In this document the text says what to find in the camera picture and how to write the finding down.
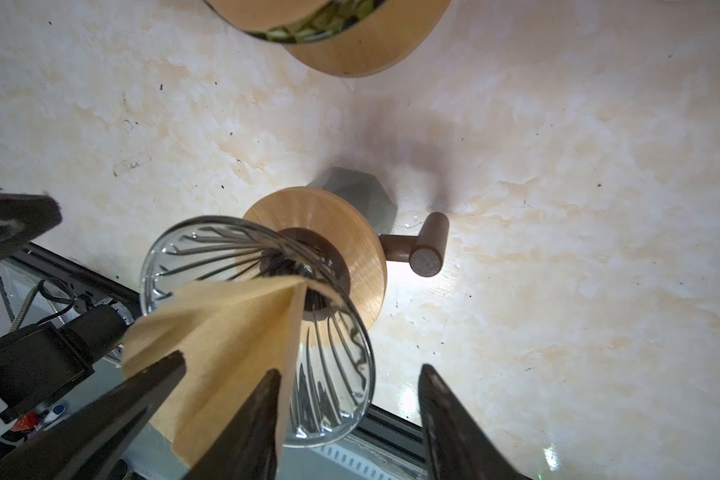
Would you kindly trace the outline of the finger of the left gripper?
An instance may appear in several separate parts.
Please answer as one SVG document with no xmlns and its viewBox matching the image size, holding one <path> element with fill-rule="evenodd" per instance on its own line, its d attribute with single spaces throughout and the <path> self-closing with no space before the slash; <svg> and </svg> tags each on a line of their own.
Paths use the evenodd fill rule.
<svg viewBox="0 0 720 480">
<path fill-rule="evenodd" d="M 0 479 L 105 479 L 186 373 L 174 351 L 0 461 Z"/>
<path fill-rule="evenodd" d="M 61 221 L 60 205 L 50 196 L 0 193 L 0 260 Z"/>
</svg>

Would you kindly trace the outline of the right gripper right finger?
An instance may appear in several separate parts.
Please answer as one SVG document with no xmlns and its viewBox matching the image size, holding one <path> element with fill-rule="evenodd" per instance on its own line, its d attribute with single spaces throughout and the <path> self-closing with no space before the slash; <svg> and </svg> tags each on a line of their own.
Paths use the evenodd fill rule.
<svg viewBox="0 0 720 480">
<path fill-rule="evenodd" d="M 494 446 L 430 364 L 421 368 L 418 400 L 430 479 L 525 477 Z"/>
</svg>

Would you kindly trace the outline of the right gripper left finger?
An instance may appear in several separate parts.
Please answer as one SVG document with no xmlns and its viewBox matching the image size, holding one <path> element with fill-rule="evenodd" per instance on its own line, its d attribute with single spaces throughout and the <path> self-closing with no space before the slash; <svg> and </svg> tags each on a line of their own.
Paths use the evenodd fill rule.
<svg viewBox="0 0 720 480">
<path fill-rule="evenodd" d="M 268 370 L 205 455 L 184 479 L 274 479 L 282 376 Z"/>
</svg>

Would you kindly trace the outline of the grey ribbed glass dripper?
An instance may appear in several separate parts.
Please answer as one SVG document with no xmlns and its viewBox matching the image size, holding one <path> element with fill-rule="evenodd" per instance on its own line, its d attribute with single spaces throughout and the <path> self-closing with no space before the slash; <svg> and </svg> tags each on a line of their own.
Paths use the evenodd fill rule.
<svg viewBox="0 0 720 480">
<path fill-rule="evenodd" d="M 362 420 L 375 387 L 370 340 L 313 249 L 249 221 L 201 216 L 165 231 L 141 276 L 123 369 L 184 356 L 185 376 L 152 419 L 183 462 L 200 459 L 270 370 L 281 378 L 281 447 L 329 444 Z"/>
</svg>

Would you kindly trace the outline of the wooden dripper ring stand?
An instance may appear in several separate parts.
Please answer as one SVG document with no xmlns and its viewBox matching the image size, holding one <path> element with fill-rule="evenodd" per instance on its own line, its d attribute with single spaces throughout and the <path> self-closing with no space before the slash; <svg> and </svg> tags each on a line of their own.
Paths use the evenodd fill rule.
<svg viewBox="0 0 720 480">
<path fill-rule="evenodd" d="M 450 3 L 446 0 L 391 0 L 370 16 L 326 40 L 287 45 L 304 65 L 340 78 L 366 77 L 410 55 L 432 32 Z"/>
</svg>

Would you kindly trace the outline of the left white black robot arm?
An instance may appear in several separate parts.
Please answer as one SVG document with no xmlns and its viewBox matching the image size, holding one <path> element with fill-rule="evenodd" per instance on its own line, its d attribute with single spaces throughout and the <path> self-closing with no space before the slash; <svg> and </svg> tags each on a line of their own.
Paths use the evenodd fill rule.
<svg viewBox="0 0 720 480">
<path fill-rule="evenodd" d="M 49 196 L 0 194 L 0 260 L 62 220 Z M 48 321 L 0 337 L 0 419 L 9 424 L 51 405 L 90 377 L 94 363 L 128 329 L 120 313 L 97 306 L 57 328 Z M 60 425 L 0 460 L 0 479 L 105 479 L 186 373 L 181 353 L 138 371 Z"/>
</svg>

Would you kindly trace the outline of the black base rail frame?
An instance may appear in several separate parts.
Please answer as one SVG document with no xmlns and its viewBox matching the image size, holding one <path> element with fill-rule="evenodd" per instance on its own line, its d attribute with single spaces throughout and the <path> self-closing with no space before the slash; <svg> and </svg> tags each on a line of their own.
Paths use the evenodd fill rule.
<svg viewBox="0 0 720 480">
<path fill-rule="evenodd" d="M 287 448 L 317 451 L 348 473 L 377 479 L 392 460 L 426 474 L 422 431 L 395 438 L 370 404 L 375 367 L 352 302 L 302 276 L 194 281 L 153 310 L 132 290 L 88 270 L 54 271 L 54 255 L 9 256 L 54 284 L 55 302 L 87 310 L 63 325 L 16 315 L 0 340 L 3 417 L 12 422 L 65 397 L 93 365 L 123 347 L 123 382 L 44 431 L 0 464 L 0 479 L 103 479 L 150 424 L 171 444 L 185 479 L 324 479 L 319 459 L 291 464 Z"/>
</svg>

